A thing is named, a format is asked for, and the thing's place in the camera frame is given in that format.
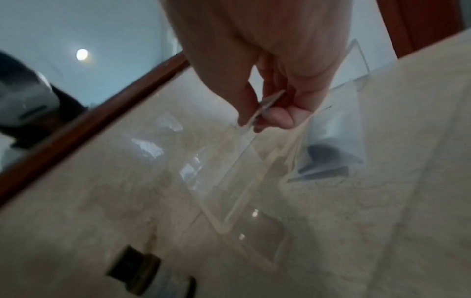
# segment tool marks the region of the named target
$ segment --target small bottle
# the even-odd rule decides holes
[[[126,290],[143,298],[194,298],[196,280],[167,266],[153,254],[127,246],[108,271],[126,285]]]

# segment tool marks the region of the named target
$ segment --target beige marble surface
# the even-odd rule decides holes
[[[369,167],[287,184],[279,158],[251,201],[291,234],[276,273],[229,249],[175,174],[236,118],[189,70],[1,211],[1,296],[130,297],[104,272],[131,244],[202,298],[470,297],[471,32],[358,88]],[[253,147],[264,159],[287,134]]]

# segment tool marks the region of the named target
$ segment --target hand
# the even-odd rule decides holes
[[[263,96],[286,90],[255,126],[291,129],[320,106],[343,61],[351,0],[161,0],[203,83],[239,112],[258,108],[248,82],[254,65]]]

